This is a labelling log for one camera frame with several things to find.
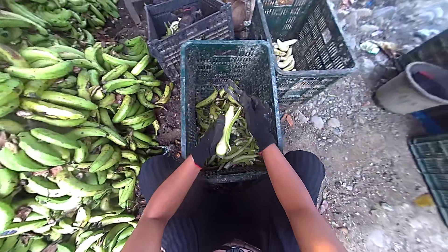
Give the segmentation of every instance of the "black pants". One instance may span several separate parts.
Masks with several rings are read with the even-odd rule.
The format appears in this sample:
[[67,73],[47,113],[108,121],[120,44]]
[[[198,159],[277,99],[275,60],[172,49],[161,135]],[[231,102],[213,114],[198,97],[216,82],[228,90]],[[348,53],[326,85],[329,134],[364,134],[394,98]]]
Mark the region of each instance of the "black pants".
[[[285,158],[316,205],[325,176],[322,162],[306,151],[288,152]],[[138,179],[146,202],[179,165],[166,156],[155,156],[143,164]],[[233,187],[238,190],[216,190],[197,178],[166,225],[162,247],[167,252],[212,252],[224,243],[239,239],[262,252],[299,251],[268,175]]]

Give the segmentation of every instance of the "black glove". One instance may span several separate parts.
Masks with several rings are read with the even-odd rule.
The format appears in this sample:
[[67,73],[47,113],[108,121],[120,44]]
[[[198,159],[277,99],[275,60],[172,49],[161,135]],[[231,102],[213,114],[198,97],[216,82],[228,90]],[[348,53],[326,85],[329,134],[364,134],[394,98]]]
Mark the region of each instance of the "black glove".
[[207,158],[216,154],[216,145],[221,140],[225,125],[224,115],[220,115],[213,125],[210,125],[199,143],[191,150],[194,163],[204,167]]
[[260,152],[272,143],[276,143],[275,137],[269,132],[271,113],[269,108],[263,106],[260,99],[253,96],[241,96],[240,103],[244,107],[247,127],[257,140]]

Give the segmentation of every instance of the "black plastic crate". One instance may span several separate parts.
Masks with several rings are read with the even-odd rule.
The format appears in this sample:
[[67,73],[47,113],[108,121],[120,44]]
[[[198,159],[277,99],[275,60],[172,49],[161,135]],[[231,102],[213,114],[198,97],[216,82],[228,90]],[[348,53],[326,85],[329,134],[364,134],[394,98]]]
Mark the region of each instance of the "black plastic crate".
[[409,149],[448,226],[448,134],[411,139]]
[[[181,47],[181,145],[186,158],[199,141],[195,105],[221,89],[228,79],[239,81],[248,95],[266,102],[272,110],[271,132],[283,141],[275,83],[272,47],[263,40],[189,41]],[[252,180],[266,173],[261,166],[245,166],[221,171],[203,171],[211,183]]]
[[402,72],[408,64],[415,61],[424,61],[448,69],[448,30],[401,55],[395,63],[397,69]]
[[[166,33],[165,22],[177,20],[173,11],[196,7],[204,18],[162,38]],[[181,76],[181,45],[193,39],[234,39],[232,7],[218,0],[170,0],[156,5],[145,5],[148,21],[148,45],[150,53],[157,59],[171,81]]]
[[356,69],[327,0],[275,2],[257,0],[248,34],[270,43],[298,39],[292,45],[297,70],[283,71],[275,62],[279,103],[303,103]]

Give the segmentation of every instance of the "bucket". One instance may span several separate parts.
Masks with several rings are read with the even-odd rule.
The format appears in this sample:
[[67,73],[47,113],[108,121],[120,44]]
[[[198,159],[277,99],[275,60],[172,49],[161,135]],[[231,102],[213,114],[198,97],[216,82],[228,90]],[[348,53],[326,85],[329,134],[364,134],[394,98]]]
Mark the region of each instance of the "bucket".
[[375,94],[385,109],[408,114],[448,104],[448,70],[426,62],[413,62]]

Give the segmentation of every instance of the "dirt ground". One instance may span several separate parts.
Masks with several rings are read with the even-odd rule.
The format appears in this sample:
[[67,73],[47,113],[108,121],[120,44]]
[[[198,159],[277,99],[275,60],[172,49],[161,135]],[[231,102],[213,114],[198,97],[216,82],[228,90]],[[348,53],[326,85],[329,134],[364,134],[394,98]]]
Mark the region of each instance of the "dirt ground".
[[[122,18],[106,33],[116,40],[146,35],[143,8],[135,6],[141,25],[121,10]],[[375,105],[374,91],[393,76],[393,65],[382,52],[375,56],[359,47],[373,39],[412,49],[448,28],[448,0],[334,0],[332,7],[359,69],[308,102],[282,108],[294,118],[292,127],[282,125],[284,150],[313,152],[325,164],[320,211],[349,251],[448,251],[448,229],[437,209],[413,203],[428,190],[406,141],[425,131],[413,117]],[[173,94],[169,113],[159,117],[159,138],[175,144],[172,154],[180,147],[180,92]]]

